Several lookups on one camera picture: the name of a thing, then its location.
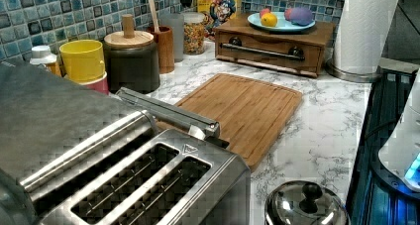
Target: wooden box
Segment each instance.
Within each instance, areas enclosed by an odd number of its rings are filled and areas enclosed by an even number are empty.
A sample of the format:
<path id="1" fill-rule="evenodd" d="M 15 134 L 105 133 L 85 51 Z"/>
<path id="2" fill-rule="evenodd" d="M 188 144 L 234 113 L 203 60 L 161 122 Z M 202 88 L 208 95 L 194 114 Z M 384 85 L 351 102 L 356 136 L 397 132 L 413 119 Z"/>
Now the wooden box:
<path id="1" fill-rule="evenodd" d="M 242 14 L 215 29 L 216 58 L 318 77 L 335 24 L 316 22 L 298 33 L 252 27 Z"/>

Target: tile backsplash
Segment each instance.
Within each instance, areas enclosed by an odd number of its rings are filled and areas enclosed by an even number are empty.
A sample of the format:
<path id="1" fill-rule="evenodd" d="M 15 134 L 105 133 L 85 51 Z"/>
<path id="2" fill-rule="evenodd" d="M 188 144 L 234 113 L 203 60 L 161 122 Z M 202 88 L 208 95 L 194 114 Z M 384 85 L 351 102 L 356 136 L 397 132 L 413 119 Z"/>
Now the tile backsplash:
<path id="1" fill-rule="evenodd" d="M 317 21 L 339 23 L 344 0 L 242 0 L 244 12 L 307 7 Z M 183 11 L 179 0 L 155 0 L 157 14 Z M 58 48 L 77 39 L 102 40 L 121 31 L 121 15 L 132 14 L 138 29 L 149 26 L 148 0 L 0 0 L 0 60 L 29 60 L 31 48 Z"/>
<path id="2" fill-rule="evenodd" d="M 157 14 L 179 12 L 179 0 L 155 0 Z M 31 48 L 58 48 L 77 39 L 102 40 L 121 31 L 121 15 L 132 14 L 136 27 L 152 21 L 148 0 L 0 0 L 0 60 L 31 58 Z"/>

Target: pink cup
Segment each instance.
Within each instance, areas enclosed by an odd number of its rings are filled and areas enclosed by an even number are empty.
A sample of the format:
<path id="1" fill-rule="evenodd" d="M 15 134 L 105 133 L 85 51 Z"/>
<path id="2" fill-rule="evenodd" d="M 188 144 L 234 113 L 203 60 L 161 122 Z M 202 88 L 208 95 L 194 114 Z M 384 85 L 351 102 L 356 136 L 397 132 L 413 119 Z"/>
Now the pink cup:
<path id="1" fill-rule="evenodd" d="M 80 85 L 85 85 L 88 88 L 96 90 L 98 92 L 104 93 L 106 95 L 109 94 L 108 91 L 108 81 L 107 81 L 107 73 L 105 72 L 101 78 L 95 79 L 92 81 L 87 81 L 83 83 L 79 83 Z"/>

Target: paper towel holder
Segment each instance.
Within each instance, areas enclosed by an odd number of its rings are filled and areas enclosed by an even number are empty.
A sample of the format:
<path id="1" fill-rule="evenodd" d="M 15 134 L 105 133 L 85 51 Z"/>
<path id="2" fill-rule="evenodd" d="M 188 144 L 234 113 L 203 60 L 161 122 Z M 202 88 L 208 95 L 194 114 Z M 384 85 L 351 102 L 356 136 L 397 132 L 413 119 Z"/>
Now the paper towel holder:
<path id="1" fill-rule="evenodd" d="M 328 59 L 325 63 L 325 70 L 336 78 L 354 83 L 374 83 L 379 81 L 382 77 L 382 68 L 380 66 L 377 67 L 376 72 L 367 74 L 356 74 L 336 68 L 334 66 L 334 61 L 332 58 Z"/>

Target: wooden drawer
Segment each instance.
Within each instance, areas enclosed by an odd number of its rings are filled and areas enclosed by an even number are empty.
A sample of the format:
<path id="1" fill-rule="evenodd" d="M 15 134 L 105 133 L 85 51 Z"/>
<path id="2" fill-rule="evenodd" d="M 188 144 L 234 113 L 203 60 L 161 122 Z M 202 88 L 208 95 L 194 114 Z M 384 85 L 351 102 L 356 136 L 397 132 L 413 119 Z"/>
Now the wooden drawer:
<path id="1" fill-rule="evenodd" d="M 317 76 L 321 69 L 324 51 L 320 47 L 308 46 L 298 43 L 291 43 L 276 39 L 267 39 L 252 36 L 240 36 L 231 33 L 219 32 L 217 42 L 216 58 L 236 62 L 253 64 L 255 66 L 269 67 L 279 70 L 294 71 L 295 73 Z M 242 47 L 250 51 L 242 51 L 222 47 L 222 44 L 229 44 L 232 38 L 238 38 Z M 272 56 L 261 53 L 253 53 L 252 50 L 263 50 L 270 53 L 288 55 L 290 49 L 299 48 L 303 50 L 304 60 L 289 59 L 283 56 Z"/>

